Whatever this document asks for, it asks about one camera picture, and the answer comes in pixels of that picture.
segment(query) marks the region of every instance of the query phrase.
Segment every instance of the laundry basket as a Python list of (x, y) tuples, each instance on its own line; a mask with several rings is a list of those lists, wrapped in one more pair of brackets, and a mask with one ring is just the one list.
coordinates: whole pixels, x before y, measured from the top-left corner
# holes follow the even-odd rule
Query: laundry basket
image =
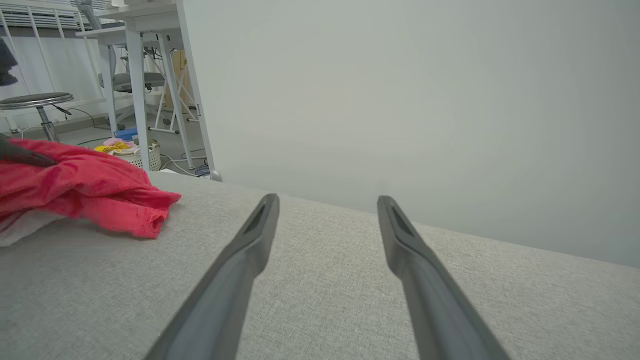
[[(153, 140), (149, 145), (149, 167), (151, 171), (160, 170), (160, 144)], [(117, 152), (113, 156), (118, 156), (120, 159), (127, 160), (130, 164), (136, 165), (142, 168), (142, 158), (140, 157), (140, 151), (136, 151), (133, 154), (118, 154)]]

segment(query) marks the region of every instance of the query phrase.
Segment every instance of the blue box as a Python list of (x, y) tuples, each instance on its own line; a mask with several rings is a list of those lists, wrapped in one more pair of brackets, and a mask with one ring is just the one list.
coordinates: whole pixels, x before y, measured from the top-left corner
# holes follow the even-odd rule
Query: blue box
[(121, 138), (126, 142), (130, 142), (130, 141), (133, 141), (133, 139), (138, 138), (138, 129), (136, 129), (135, 127), (132, 127), (131, 129), (116, 131), (113, 134), (117, 138)]

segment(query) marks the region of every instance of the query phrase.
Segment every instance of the bar stool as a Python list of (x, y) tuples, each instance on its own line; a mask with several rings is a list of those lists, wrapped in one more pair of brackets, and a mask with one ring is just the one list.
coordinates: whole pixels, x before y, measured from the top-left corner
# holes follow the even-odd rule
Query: bar stool
[[(10, 97), (0, 101), (0, 110), (16, 110), (26, 108), (36, 108), (42, 119), (42, 129), (49, 141), (60, 142), (58, 133), (53, 123), (47, 118), (47, 113), (44, 111), (45, 105), (53, 105), (61, 102), (71, 101), (74, 96), (68, 92), (47, 92), (45, 94), (34, 94)], [(67, 110), (63, 110), (55, 106), (58, 110), (70, 114)]]

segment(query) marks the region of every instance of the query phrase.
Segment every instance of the white cloth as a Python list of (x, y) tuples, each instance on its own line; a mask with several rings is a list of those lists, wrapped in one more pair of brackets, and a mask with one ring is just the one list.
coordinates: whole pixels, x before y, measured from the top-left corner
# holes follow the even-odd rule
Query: white cloth
[(13, 214), (0, 222), (0, 246), (9, 246), (61, 218), (62, 215), (39, 209)]

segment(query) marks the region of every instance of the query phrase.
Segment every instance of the red shirt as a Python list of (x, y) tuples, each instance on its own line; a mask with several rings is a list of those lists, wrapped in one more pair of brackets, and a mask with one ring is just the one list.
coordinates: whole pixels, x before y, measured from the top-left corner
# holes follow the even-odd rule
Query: red shirt
[(40, 140), (10, 140), (58, 162), (41, 168), (0, 161), (0, 222), (33, 208), (87, 218), (112, 231), (157, 238), (180, 194), (158, 190), (147, 173), (116, 156)]

